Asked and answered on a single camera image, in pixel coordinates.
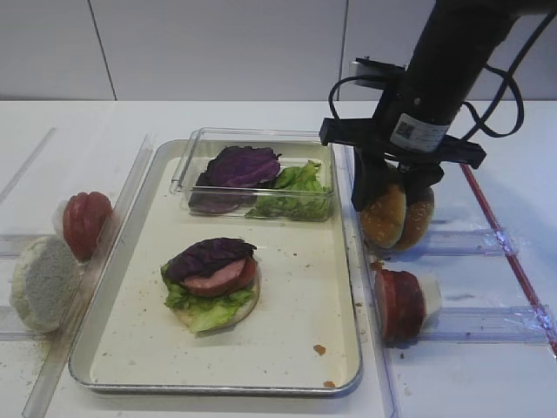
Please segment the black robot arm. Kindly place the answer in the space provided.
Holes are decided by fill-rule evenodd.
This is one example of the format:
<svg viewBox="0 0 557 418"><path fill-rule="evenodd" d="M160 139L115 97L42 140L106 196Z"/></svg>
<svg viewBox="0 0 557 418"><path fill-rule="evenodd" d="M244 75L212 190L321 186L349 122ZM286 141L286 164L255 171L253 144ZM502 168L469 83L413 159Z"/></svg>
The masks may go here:
<svg viewBox="0 0 557 418"><path fill-rule="evenodd" d="M507 38L522 16L544 18L524 43L510 67L502 71L489 65L495 49ZM341 118L334 104L319 137L322 145L349 145L353 149L355 173L352 206L360 212L386 193L395 161L401 188L412 201L428 186L441 181L441 163L469 165L477 169L486 153L471 142L477 131L491 138L500 133L487 126L505 91L513 93L517 118L513 129L524 121L524 105L513 74L544 29L556 17L554 1L438 1L406 67L369 58L356 61L357 71L340 79L330 90L355 83L381 91L370 118ZM484 114L471 108L473 127L462 138L448 130L482 71L501 79L500 88Z"/></svg>

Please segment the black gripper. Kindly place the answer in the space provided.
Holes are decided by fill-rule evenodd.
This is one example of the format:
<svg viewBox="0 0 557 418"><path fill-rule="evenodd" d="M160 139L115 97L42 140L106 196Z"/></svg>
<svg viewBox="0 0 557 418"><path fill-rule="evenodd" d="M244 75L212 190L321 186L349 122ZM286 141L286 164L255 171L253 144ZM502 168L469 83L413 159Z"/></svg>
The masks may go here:
<svg viewBox="0 0 557 418"><path fill-rule="evenodd" d="M351 83L354 77L340 79L328 96L331 112L319 130L322 145L348 145L353 149L354 174L352 206L361 212L378 190L384 179L387 163L393 161L411 168L405 172L406 203L434 202L432 186L438 184L444 171L442 162L470 165L477 169L486 157L480 145L456 139L447 134L446 125L423 122L407 113L387 123L386 108L393 100L389 84L369 118L341 118L333 96L340 86Z"/></svg>

